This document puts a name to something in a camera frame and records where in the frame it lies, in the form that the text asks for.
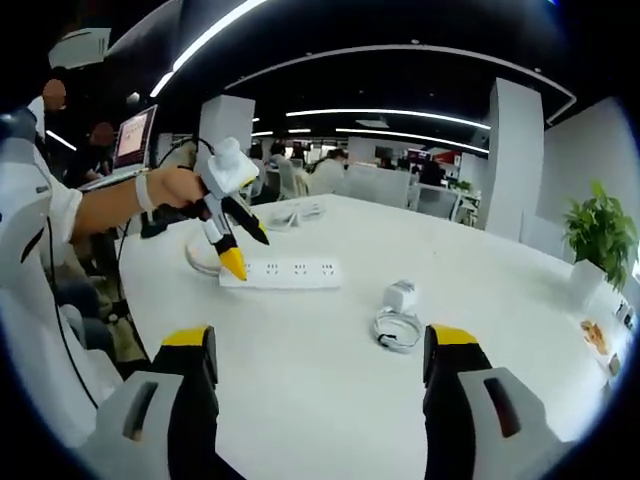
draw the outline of monitor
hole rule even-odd
[[[114,171],[132,165],[146,166],[151,127],[157,108],[154,105],[122,122],[113,160]]]

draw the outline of computer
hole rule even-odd
[[[149,140],[157,108],[154,105],[122,122],[116,141],[113,172],[83,185],[80,191],[90,192],[128,180],[149,167]]]

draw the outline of power strip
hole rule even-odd
[[[223,268],[220,286],[274,290],[340,288],[342,269],[335,259],[282,258],[254,259],[245,262],[247,281],[242,282]]]

